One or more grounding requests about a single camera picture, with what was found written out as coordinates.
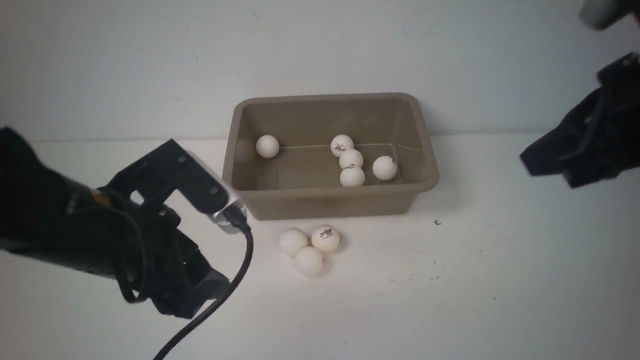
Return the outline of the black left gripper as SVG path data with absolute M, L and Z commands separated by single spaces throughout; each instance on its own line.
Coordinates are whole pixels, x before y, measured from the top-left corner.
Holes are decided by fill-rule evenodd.
M 149 299 L 163 315 L 193 319 L 206 301 L 219 301 L 232 290 L 231 281 L 215 270 L 198 245 L 178 229 L 181 218 L 168 207 L 155 221 L 144 221 L 135 214 L 135 203 L 102 188 L 110 201 L 110 212 L 132 231 L 132 248 L 137 255 L 119 251 L 113 269 L 124 296 L 133 301 Z

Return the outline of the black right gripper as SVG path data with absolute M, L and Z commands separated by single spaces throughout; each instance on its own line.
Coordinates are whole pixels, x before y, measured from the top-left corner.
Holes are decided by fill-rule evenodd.
M 561 175 L 572 189 L 617 178 L 640 165 L 640 63 L 637 52 L 597 73 L 599 87 L 519 159 L 533 177 Z

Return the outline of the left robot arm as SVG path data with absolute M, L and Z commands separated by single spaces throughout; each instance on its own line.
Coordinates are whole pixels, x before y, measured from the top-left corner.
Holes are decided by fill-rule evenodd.
M 179 230 L 165 204 L 180 192 L 201 214 L 230 201 L 213 175 L 169 140 L 89 187 L 47 167 L 12 128 L 1 128 L 1 249 L 117 282 L 130 304 L 192 319 L 230 280 Z

